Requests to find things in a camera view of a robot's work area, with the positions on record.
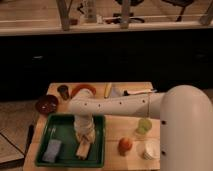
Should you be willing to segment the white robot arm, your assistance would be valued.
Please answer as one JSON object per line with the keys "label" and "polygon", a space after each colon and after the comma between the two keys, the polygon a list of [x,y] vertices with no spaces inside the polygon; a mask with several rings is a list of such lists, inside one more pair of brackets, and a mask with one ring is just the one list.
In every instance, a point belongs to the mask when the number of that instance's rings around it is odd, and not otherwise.
{"label": "white robot arm", "polygon": [[213,104],[194,86],[109,99],[90,98],[82,90],[70,100],[68,111],[158,119],[161,171],[213,171]]}

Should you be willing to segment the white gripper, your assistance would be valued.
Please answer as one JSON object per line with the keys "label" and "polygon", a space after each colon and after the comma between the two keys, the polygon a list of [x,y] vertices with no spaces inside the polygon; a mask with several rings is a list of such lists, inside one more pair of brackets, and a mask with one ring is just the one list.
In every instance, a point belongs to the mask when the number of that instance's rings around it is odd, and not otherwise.
{"label": "white gripper", "polygon": [[76,138],[81,141],[76,152],[79,159],[86,159],[90,150],[90,143],[95,141],[95,124],[92,115],[74,116],[74,130]]}

